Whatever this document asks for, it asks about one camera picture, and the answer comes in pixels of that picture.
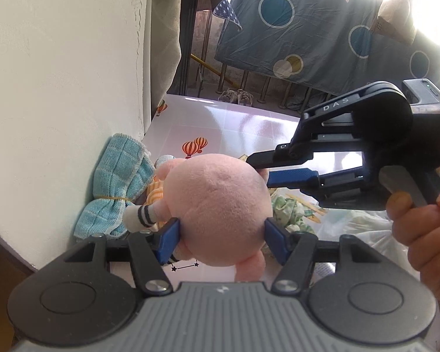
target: plush toy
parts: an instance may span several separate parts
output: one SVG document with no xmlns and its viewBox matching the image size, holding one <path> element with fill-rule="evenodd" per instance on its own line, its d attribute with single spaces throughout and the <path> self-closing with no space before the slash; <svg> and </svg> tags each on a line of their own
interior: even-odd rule
<svg viewBox="0 0 440 352">
<path fill-rule="evenodd" d="M 264 221 L 272 216 L 266 181 L 268 170 L 256 171 L 236 158 L 206 154 L 166 161 L 155 171 L 163 181 L 163 198 L 140 210 L 126 208 L 130 232 L 177 217 L 181 241 L 178 260 L 196 258 L 210 266 L 236 266 L 236 281 L 257 281 L 264 272 Z"/>
</svg>

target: star-patterned cloth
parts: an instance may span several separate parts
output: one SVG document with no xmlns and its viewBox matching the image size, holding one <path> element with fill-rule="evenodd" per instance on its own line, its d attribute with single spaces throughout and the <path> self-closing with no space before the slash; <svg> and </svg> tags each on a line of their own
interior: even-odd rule
<svg viewBox="0 0 440 352">
<path fill-rule="evenodd" d="M 243 29 L 240 25 L 240 21 L 238 21 L 238 17 L 236 16 L 235 11 L 231 7 L 228 0 L 222 0 L 220 4 L 218 4 L 217 7 L 212 11 L 212 13 L 214 14 L 214 16 L 235 23 L 240 30 Z"/>
</svg>

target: hot air balloon sticker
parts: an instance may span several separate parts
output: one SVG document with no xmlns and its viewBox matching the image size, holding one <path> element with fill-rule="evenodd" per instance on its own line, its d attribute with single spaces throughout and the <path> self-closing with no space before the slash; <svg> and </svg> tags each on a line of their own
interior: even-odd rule
<svg viewBox="0 0 440 352">
<path fill-rule="evenodd" d="M 162 99 L 161 102 L 160 102 L 160 104 L 158 105 L 158 108 L 157 108 L 157 116 L 160 116 L 160 114 L 161 114 L 164 110 L 166 110 L 167 108 L 168 108 L 168 105 L 165 103 L 165 100 Z"/>
<path fill-rule="evenodd" d="M 196 142 L 185 142 L 182 145 L 182 151 L 186 154 L 186 158 L 191 158 L 194 153 L 199 150 L 199 144 Z"/>
<path fill-rule="evenodd" d="M 199 150 L 197 151 L 197 153 L 202 153 L 202 148 L 209 144 L 205 137 L 198 137 L 196 140 L 194 140 L 194 143 L 199 146 Z"/>
</svg>

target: yellow pole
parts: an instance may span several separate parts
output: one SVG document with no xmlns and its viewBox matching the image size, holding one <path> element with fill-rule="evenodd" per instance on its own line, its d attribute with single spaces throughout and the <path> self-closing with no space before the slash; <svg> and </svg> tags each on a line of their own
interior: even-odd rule
<svg viewBox="0 0 440 352">
<path fill-rule="evenodd" d="M 207 69 L 209 69 L 211 72 L 217 74 L 218 76 L 220 76 L 220 71 L 215 70 L 212 66 L 210 66 L 208 63 L 205 63 L 203 60 L 201 60 L 200 58 L 196 57 L 195 55 L 191 54 L 191 58 L 193 60 L 195 60 L 196 62 L 200 63 L 203 67 L 206 67 Z M 239 89 L 240 85 L 231 81 L 229 78 L 225 77 L 225 81 L 227 81 L 229 84 L 231 84 L 235 89 Z"/>
</svg>

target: shoe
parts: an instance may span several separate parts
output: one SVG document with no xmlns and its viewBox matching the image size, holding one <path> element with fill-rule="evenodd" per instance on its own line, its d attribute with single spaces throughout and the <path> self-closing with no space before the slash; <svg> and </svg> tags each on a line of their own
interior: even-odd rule
<svg viewBox="0 0 440 352">
<path fill-rule="evenodd" d="M 230 89 L 223 91 L 223 93 L 218 98 L 219 102 L 227 102 L 227 103 L 236 103 L 237 100 L 238 100 L 238 93 Z"/>
<path fill-rule="evenodd" d="M 238 90 L 238 105 L 251 107 L 252 100 L 253 100 L 252 94 L 242 89 Z"/>
</svg>

